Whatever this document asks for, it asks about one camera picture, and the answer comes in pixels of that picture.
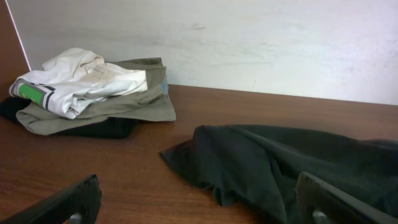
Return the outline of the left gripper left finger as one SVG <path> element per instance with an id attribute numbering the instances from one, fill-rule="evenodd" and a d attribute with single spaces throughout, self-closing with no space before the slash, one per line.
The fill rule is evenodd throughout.
<path id="1" fill-rule="evenodd" d="M 101 189 L 95 174 L 62 189 L 1 221 L 2 224 L 64 223 L 78 215 L 79 223 L 94 224 L 101 207 Z"/>

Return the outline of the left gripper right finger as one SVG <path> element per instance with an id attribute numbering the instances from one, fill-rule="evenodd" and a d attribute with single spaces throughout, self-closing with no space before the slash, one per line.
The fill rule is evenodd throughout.
<path id="1" fill-rule="evenodd" d="M 396 218 L 308 172 L 299 175 L 296 196 L 302 223 L 397 224 Z"/>

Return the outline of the dark green t-shirt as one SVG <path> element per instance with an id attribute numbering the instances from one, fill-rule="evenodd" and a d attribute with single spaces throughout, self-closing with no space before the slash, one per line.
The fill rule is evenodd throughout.
<path id="1" fill-rule="evenodd" d="M 277 223 L 300 221 L 295 186 L 302 172 L 397 216 L 394 140 L 264 125 L 199 126 L 191 139 L 160 155 L 187 182 L 211 190 L 220 205 L 241 201 Z"/>

